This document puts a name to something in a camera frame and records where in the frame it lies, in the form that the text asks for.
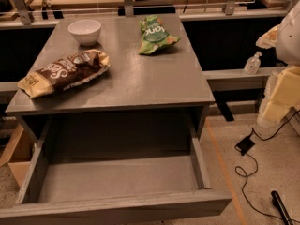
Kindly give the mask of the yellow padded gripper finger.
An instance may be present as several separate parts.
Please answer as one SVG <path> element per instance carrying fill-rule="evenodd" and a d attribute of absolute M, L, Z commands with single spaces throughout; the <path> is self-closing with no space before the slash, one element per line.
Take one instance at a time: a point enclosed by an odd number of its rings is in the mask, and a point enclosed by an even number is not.
<path fill-rule="evenodd" d="M 300 67 L 287 67 L 273 72 L 264 90 L 258 124 L 262 127 L 277 125 L 291 107 L 300 104 Z"/>
<path fill-rule="evenodd" d="M 256 45 L 263 49 L 275 48 L 278 41 L 277 36 L 278 26 L 276 25 L 269 31 L 264 33 L 262 36 L 260 36 L 256 41 Z"/>

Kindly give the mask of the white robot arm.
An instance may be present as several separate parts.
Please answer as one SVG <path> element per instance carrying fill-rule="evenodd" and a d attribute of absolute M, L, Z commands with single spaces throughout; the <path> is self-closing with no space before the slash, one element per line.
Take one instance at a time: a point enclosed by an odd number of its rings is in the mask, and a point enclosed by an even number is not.
<path fill-rule="evenodd" d="M 291 107 L 300 104 L 300 1 L 282 20 L 256 41 L 263 49 L 276 49 L 277 59 L 288 66 L 267 80 L 257 122 L 262 127 L 278 124 Z"/>

